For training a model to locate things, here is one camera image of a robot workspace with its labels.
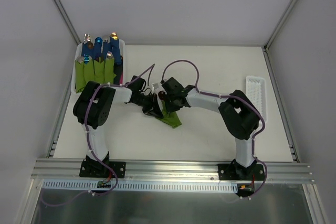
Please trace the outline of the iridescent spoon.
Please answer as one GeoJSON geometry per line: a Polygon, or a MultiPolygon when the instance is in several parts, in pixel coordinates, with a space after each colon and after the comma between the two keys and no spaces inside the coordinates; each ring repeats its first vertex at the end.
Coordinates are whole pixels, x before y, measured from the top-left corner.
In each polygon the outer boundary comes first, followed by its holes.
{"type": "Polygon", "coordinates": [[[164,91],[160,91],[158,93],[158,97],[160,100],[165,100],[166,93],[164,91]]]}

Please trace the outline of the green paper napkin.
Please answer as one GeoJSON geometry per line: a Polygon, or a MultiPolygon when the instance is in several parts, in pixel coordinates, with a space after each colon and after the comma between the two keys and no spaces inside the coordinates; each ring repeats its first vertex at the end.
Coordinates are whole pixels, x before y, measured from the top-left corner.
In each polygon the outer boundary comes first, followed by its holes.
{"type": "Polygon", "coordinates": [[[167,124],[173,129],[182,125],[182,122],[180,121],[180,118],[178,117],[177,113],[168,112],[165,106],[163,106],[162,108],[162,114],[163,114],[163,118],[158,118],[158,120],[167,124]]]}

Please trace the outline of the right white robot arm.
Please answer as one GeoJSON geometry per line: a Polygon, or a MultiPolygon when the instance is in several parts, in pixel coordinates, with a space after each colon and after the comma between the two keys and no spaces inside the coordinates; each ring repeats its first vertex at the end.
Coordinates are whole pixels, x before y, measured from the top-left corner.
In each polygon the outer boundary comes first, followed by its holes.
{"type": "Polygon", "coordinates": [[[249,179],[257,164],[254,138],[262,117],[245,94],[240,90],[229,95],[204,92],[192,85],[184,87],[174,78],[162,80],[161,86],[164,93],[159,96],[168,112],[186,107],[202,108],[221,115],[236,144],[236,156],[224,173],[231,179],[249,179]]]}

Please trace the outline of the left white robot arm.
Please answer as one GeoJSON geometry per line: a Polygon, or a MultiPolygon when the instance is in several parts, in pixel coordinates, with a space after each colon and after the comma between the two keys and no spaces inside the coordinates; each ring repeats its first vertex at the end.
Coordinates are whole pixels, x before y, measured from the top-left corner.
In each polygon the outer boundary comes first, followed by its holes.
{"type": "Polygon", "coordinates": [[[163,118],[158,96],[144,93],[145,80],[133,76],[125,87],[100,87],[89,81],[78,100],[73,114],[82,125],[88,144],[88,152],[81,163],[80,177],[84,178],[124,178],[125,162],[111,162],[106,145],[103,125],[108,119],[111,106],[116,103],[133,103],[142,108],[143,114],[163,118]]]}

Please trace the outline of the green napkin roll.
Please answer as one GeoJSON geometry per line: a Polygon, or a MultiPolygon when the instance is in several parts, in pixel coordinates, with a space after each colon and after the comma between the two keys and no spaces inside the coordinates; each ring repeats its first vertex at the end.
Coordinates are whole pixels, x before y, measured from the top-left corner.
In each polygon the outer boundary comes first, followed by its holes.
{"type": "Polygon", "coordinates": [[[99,84],[103,84],[104,83],[105,61],[98,62],[94,60],[93,63],[94,63],[95,82],[99,84]]]}
{"type": "Polygon", "coordinates": [[[83,62],[84,62],[83,74],[85,82],[87,83],[89,81],[94,81],[95,71],[92,57],[89,56],[88,54],[85,54],[83,62]]]}
{"type": "Polygon", "coordinates": [[[115,77],[116,74],[114,73],[114,56],[112,52],[108,51],[104,64],[104,80],[106,83],[113,84],[115,77]]]}
{"type": "Polygon", "coordinates": [[[76,83],[75,83],[76,92],[79,93],[84,89],[86,85],[86,82],[84,79],[84,57],[83,56],[79,56],[75,61],[75,78],[76,78],[76,83]]]}

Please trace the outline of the blue napkin roll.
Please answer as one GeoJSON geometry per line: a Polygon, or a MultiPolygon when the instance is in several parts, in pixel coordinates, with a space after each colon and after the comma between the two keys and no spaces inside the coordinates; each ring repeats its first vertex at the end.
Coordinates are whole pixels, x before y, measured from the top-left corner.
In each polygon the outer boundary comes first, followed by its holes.
{"type": "Polygon", "coordinates": [[[97,37],[94,40],[94,46],[93,46],[93,54],[92,54],[92,58],[93,60],[99,62],[100,61],[100,57],[101,57],[101,47],[103,44],[103,40],[101,37],[97,37]]]}
{"type": "Polygon", "coordinates": [[[110,45],[115,64],[119,66],[122,64],[122,57],[120,52],[119,38],[116,32],[112,32],[110,35],[110,45]]]}
{"type": "Polygon", "coordinates": [[[84,39],[83,39],[83,43],[82,43],[82,51],[81,51],[81,55],[83,57],[85,56],[92,56],[93,54],[93,43],[91,41],[91,37],[90,34],[85,34],[84,35],[84,39]]]}
{"type": "Polygon", "coordinates": [[[104,36],[103,37],[103,49],[102,49],[102,57],[104,60],[110,57],[112,54],[111,52],[111,44],[110,44],[110,39],[109,36],[104,36]]]}

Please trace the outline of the white basket of rolls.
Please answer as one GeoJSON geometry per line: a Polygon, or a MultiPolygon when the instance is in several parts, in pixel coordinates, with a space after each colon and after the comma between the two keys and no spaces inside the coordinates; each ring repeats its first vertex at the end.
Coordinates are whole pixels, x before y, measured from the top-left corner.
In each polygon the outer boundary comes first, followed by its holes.
{"type": "MultiPolygon", "coordinates": [[[[123,64],[121,65],[121,72],[117,73],[117,77],[119,78],[119,81],[117,84],[125,84],[125,76],[126,76],[126,57],[125,57],[125,42],[122,39],[119,39],[119,48],[120,48],[120,53],[122,56],[123,64]]],[[[78,44],[76,48],[76,53],[75,53],[75,60],[81,55],[82,52],[82,43],[78,44]]],[[[73,65],[73,70],[72,70],[72,76],[71,76],[71,85],[70,85],[70,90],[71,94],[78,97],[81,93],[76,92],[76,70],[75,70],[75,65],[73,65]]]]}

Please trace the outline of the white utensil tray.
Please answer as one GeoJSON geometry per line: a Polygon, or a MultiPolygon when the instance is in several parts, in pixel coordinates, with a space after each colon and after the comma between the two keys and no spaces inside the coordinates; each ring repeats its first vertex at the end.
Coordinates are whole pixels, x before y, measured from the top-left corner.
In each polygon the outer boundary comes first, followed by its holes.
{"type": "Polygon", "coordinates": [[[266,123],[268,119],[266,80],[262,77],[247,76],[245,80],[245,94],[266,123]]]}

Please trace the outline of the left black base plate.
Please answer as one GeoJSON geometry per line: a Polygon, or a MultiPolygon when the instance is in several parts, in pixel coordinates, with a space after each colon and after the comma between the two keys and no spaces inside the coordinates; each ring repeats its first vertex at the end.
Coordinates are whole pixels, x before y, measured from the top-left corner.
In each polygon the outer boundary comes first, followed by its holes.
{"type": "MultiPolygon", "coordinates": [[[[126,171],[126,162],[115,162],[109,161],[108,166],[115,172],[118,178],[125,177],[126,171]]],[[[115,178],[114,174],[107,169],[105,166],[101,165],[99,162],[84,159],[81,163],[79,177],[82,178],[108,178],[110,173],[112,174],[112,178],[115,178]]]]}

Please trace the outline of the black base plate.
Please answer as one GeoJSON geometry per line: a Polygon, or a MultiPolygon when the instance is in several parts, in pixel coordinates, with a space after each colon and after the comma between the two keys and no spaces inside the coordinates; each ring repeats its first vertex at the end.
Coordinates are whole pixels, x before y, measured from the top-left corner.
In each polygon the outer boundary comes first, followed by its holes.
{"type": "Polygon", "coordinates": [[[243,167],[238,163],[218,164],[219,180],[256,180],[263,181],[265,170],[262,164],[252,163],[248,167],[243,167]]]}
{"type": "MultiPolygon", "coordinates": [[[[115,172],[118,178],[125,177],[126,171],[126,162],[115,162],[109,161],[108,166],[115,172]]],[[[84,159],[81,163],[79,177],[82,178],[108,178],[110,173],[112,174],[112,178],[115,178],[114,174],[107,169],[105,166],[101,165],[99,162],[84,159]]]]}

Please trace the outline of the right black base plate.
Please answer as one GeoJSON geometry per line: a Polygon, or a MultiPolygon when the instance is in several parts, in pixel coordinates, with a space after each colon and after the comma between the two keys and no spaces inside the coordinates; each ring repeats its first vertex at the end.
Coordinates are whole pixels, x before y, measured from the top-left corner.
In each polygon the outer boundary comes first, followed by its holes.
{"type": "Polygon", "coordinates": [[[218,164],[219,180],[256,180],[263,181],[265,170],[262,164],[252,163],[248,167],[243,167],[238,163],[218,164]]]}

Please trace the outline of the aluminium mounting rail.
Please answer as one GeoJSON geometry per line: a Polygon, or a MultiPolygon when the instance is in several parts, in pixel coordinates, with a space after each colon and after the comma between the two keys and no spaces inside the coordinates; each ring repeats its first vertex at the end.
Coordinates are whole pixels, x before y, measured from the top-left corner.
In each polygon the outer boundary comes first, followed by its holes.
{"type": "MultiPolygon", "coordinates": [[[[31,178],[78,178],[82,159],[39,158],[31,178]]],[[[219,162],[125,161],[125,180],[155,182],[218,182],[224,169],[219,162]]],[[[314,184],[310,166],[295,162],[267,162],[268,183],[314,184]]]]}

